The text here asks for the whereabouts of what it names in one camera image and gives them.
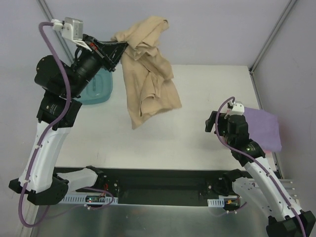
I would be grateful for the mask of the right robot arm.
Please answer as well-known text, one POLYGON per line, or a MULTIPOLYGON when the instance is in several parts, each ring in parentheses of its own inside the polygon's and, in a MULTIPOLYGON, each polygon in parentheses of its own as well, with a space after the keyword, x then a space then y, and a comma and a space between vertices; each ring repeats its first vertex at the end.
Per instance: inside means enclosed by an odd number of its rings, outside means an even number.
POLYGON ((223 137, 224 145, 254 180, 235 169, 212 184, 212 190, 222 196, 241 196, 262 211, 268 219, 266 232, 270 237, 310 236, 316 217, 297 204, 272 171, 259 144, 249 138, 245 117, 213 111, 205 122, 205 131, 212 129, 223 137))

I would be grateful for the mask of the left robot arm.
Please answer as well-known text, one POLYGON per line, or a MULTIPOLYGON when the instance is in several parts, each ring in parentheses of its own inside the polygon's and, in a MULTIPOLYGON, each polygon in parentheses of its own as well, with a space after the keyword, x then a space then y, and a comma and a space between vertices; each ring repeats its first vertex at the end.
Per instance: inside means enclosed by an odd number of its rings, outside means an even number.
POLYGON ((35 83, 45 90, 37 114, 36 139, 25 171, 9 182, 9 188, 25 193, 37 206, 58 204, 71 191, 89 187, 99 192, 104 188, 105 175, 93 166, 69 173, 54 172, 81 108, 81 92, 100 69, 113 72, 128 46, 124 41, 99 41, 89 35, 84 35, 83 41, 87 47, 77 47, 71 65, 47 55, 36 66, 35 83))

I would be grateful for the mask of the beige t shirt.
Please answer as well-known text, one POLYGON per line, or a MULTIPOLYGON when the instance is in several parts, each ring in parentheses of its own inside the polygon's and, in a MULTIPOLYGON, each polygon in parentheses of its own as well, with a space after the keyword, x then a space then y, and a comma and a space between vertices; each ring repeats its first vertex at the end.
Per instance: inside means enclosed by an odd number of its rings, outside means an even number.
POLYGON ((151 16, 111 38, 128 44, 120 61, 132 129, 182 107, 171 64, 158 48, 159 37, 168 28, 167 19, 151 16))

